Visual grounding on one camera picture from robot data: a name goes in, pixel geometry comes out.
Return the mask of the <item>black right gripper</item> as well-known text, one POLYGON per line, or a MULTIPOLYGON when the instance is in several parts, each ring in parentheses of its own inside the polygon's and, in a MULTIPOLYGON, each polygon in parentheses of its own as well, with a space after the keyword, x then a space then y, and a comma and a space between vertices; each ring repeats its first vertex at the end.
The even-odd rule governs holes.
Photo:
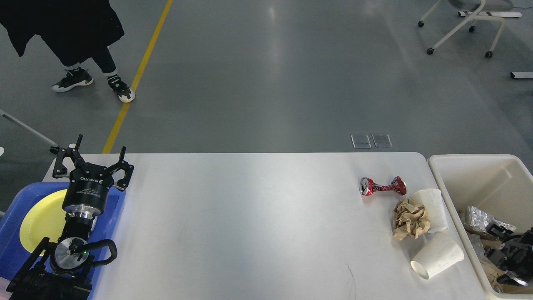
POLYGON ((498 283, 516 286, 532 286, 533 253, 532 229, 517 235, 497 223, 490 222, 486 231, 502 241, 499 249, 489 247, 485 257, 505 274, 498 277, 498 283))

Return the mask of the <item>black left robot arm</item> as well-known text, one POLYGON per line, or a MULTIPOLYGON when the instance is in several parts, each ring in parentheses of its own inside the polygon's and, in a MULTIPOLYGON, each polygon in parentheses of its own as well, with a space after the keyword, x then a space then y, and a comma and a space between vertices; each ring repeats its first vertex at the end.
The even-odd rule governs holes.
POLYGON ((68 178, 62 209, 65 225, 56 242, 44 237, 6 287, 12 300, 86 300, 92 290, 92 268, 117 258, 111 239, 90 241, 97 217, 105 212, 114 187, 124 191, 133 165, 122 147, 118 161, 106 167, 86 162, 79 153, 82 135, 72 147, 51 147, 56 154, 53 178, 68 178))

